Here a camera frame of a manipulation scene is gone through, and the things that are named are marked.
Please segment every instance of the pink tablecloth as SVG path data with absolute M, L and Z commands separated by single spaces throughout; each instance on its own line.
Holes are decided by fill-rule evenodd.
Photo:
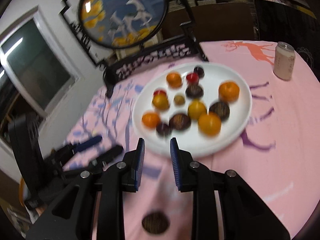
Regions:
M 253 108 L 239 139 L 199 161 L 211 170 L 237 171 L 293 238 L 320 199 L 320 84 L 298 54 L 291 81 L 274 76 L 275 46 L 263 41 L 202 43 L 210 62 L 229 66 L 244 77 L 251 87 Z M 197 57 L 160 64 L 133 76 L 115 87 L 111 100 L 105 99 L 102 87 L 67 141 L 82 141 L 95 134 L 101 134 L 103 141 L 74 156 L 65 168 L 87 165 L 112 144 L 122 144 L 125 151 L 135 149 L 138 137 L 132 129 L 131 112 L 137 95 L 164 70 L 196 61 Z M 191 203 L 192 194 L 180 193 L 175 186 L 171 160 L 146 150 L 139 191 L 124 196 L 126 239 L 190 239 Z M 171 221 L 161 236 L 151 236 L 141 226 L 142 218 L 152 210 L 163 211 Z

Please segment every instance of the white wall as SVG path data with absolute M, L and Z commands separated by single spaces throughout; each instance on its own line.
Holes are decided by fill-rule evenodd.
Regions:
M 53 35 L 57 38 L 61 48 L 68 55 L 72 63 L 79 69 L 82 78 L 68 91 L 67 95 L 58 104 L 56 109 L 47 118 L 44 127 L 40 130 L 39 143 L 43 155 L 47 155 L 51 148 L 63 143 L 70 129 L 86 110 L 93 94 L 103 85 L 102 72 L 95 69 L 86 56 L 67 25 L 59 15 L 63 8 L 62 0 L 12 0 L 0 19 L 0 33 L 21 15 L 39 6 L 40 11 L 48 23 Z M 76 12 L 78 0 L 72 0 L 75 5 L 71 11 Z M 0 145 L 0 169 L 15 180 L 20 179 L 20 173 L 12 158 Z

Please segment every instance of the can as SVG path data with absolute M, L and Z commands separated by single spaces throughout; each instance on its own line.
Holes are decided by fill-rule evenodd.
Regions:
M 276 46 L 275 66 L 273 68 L 273 73 L 278 78 L 286 81 L 290 80 L 292 78 L 295 60 L 296 54 L 294 48 L 285 42 L 278 42 L 278 45 Z

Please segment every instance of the table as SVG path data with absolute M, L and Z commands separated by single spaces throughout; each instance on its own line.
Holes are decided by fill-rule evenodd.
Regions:
M 298 54 L 292 80 L 278 79 L 272 72 L 276 46 L 272 42 L 219 41 L 201 46 L 210 62 L 229 66 L 243 76 L 252 92 L 253 107 L 247 127 L 234 143 L 198 161 L 214 171 L 237 171 L 293 238 L 320 198 L 316 181 L 320 169 L 320 84 Z M 125 151 L 134 150 L 138 137 L 133 132 L 131 112 L 144 85 L 172 66 L 198 61 L 194 57 L 156 63 L 156 67 L 117 84 L 110 100 L 104 96 L 105 87 L 99 89 L 67 141 L 83 141 L 95 134 L 101 134 L 103 141 L 76 154 L 65 169 L 87 165 L 116 143 Z M 154 210 L 163 211 L 171 224 L 164 234 L 153 237 L 142 228 L 141 220 Z M 190 239 L 191 214 L 192 193 L 178 192 L 171 160 L 146 150 L 139 191 L 124 195 L 126 239 Z

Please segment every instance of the white window frame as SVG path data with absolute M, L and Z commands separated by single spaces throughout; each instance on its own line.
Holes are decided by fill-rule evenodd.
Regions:
M 33 20 L 38 28 L 38 31 L 46 41 L 47 45 L 55 55 L 55 57 L 60 61 L 61 65 L 65 68 L 65 70 L 69 73 L 69 80 L 60 88 L 60 90 L 56 93 L 50 103 L 47 105 L 45 109 L 42 109 L 41 106 L 33 99 L 33 97 L 27 92 L 25 87 L 19 81 L 14 71 L 12 70 L 9 62 L 4 55 L 4 52 L 1 46 L 23 25 L 25 25 L 28 21 Z M 69 59 L 68 55 L 61 48 L 57 39 L 55 38 L 52 31 L 49 29 L 44 17 L 42 16 L 38 7 L 33 8 L 28 11 L 26 14 L 21 16 L 18 20 L 16 20 L 13 24 L 11 24 L 1 35 L 0 35 L 0 61 L 1 64 L 6 71 L 8 77 L 11 82 L 15 85 L 16 89 L 23 96 L 23 98 L 32 106 L 32 108 L 43 118 L 46 118 L 53 109 L 57 106 L 57 104 L 61 101 L 64 95 L 68 92 L 72 85 L 74 85 L 80 78 L 82 78 L 82 74 L 80 71 L 74 66 L 74 64 Z

